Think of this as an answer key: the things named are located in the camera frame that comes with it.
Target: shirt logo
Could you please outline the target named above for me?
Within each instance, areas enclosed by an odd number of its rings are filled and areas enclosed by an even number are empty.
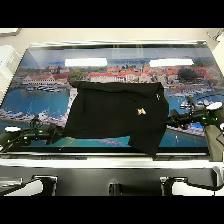
[[[145,110],[142,108],[142,109],[138,109],[138,115],[141,115],[141,114],[146,114]]]

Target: sky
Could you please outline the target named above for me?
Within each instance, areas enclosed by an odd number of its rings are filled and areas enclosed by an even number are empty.
[[[64,66],[66,59],[99,58],[109,61],[113,59],[136,58],[179,58],[179,57],[211,57],[209,48],[100,48],[100,49],[64,49],[64,50],[27,50],[22,59],[23,67],[38,67],[48,65]]]

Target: black t-shirt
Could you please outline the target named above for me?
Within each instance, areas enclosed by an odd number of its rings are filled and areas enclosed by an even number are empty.
[[[72,86],[78,89],[78,95],[69,113],[65,136],[130,136],[130,146],[155,156],[169,113],[161,83],[74,82]]]

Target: white floor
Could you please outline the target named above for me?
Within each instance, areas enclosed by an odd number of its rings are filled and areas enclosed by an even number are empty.
[[[22,28],[18,36],[0,37],[22,55],[29,43],[72,40],[206,40],[211,50],[218,42],[211,35],[219,28]]]

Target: harbor image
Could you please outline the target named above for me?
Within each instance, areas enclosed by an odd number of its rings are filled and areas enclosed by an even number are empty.
[[[124,52],[120,58],[111,57],[112,49],[67,49],[27,51],[9,86],[0,108],[0,132],[7,126],[27,127],[39,114],[44,125],[55,123],[64,127],[70,108],[78,92],[69,81],[154,83],[161,82],[169,109],[179,113],[189,111],[186,96],[192,97],[196,106],[224,102],[224,79],[207,48],[197,51],[188,48],[144,49],[144,55],[136,58],[134,49]],[[66,58],[106,57],[107,66],[66,67]],[[176,58],[191,58],[193,65],[150,66],[150,61],[169,54]],[[64,138],[48,147],[129,147],[129,136],[109,139]],[[43,146],[33,142],[31,146]],[[206,147],[206,139],[200,124],[191,124],[187,130],[167,127],[160,147]]]

